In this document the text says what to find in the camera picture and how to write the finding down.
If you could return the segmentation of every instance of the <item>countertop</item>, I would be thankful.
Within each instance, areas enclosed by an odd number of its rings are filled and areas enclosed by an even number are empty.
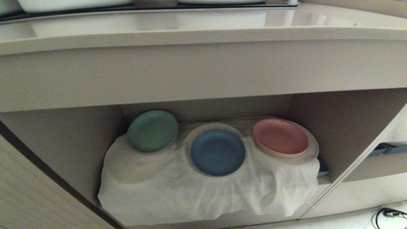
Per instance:
[[[302,3],[296,9],[123,11],[0,23],[0,55],[75,48],[336,39],[407,40],[407,19]]]

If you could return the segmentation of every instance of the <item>cable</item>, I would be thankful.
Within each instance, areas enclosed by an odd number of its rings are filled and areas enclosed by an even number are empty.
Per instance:
[[[377,229],[380,229],[379,224],[377,223],[377,219],[379,218],[379,215],[380,215],[381,212],[383,212],[383,215],[387,216],[387,217],[388,216],[407,215],[407,213],[405,213],[405,212],[384,207],[384,208],[380,209],[376,214],[376,226],[377,226]]]

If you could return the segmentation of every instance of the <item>stacked plates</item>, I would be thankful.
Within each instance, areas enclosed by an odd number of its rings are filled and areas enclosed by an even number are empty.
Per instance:
[[[253,127],[253,138],[265,152],[285,158],[297,157],[308,148],[308,137],[299,127],[281,119],[264,119]]]
[[[387,150],[387,146],[384,143],[380,143],[376,148],[368,155],[368,157],[378,156]]]
[[[400,141],[400,142],[387,142],[388,145],[394,146],[394,147],[403,147],[407,146],[407,141]]]

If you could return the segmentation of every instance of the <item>cabinet door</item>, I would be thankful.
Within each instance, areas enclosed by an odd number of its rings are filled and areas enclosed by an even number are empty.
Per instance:
[[[0,225],[113,229],[0,137]]]

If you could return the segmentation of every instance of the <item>white cloth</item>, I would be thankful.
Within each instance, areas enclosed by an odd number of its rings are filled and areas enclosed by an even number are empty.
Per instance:
[[[104,161],[98,194],[102,207],[127,226],[210,220],[243,209],[257,215],[292,215],[317,189],[317,142],[300,127],[309,137],[304,154],[268,155],[252,138],[258,120],[180,125],[175,143],[156,154],[139,154],[126,135],[118,137]],[[239,135],[246,148],[243,165],[225,177],[205,176],[189,159],[194,139],[211,129]]]

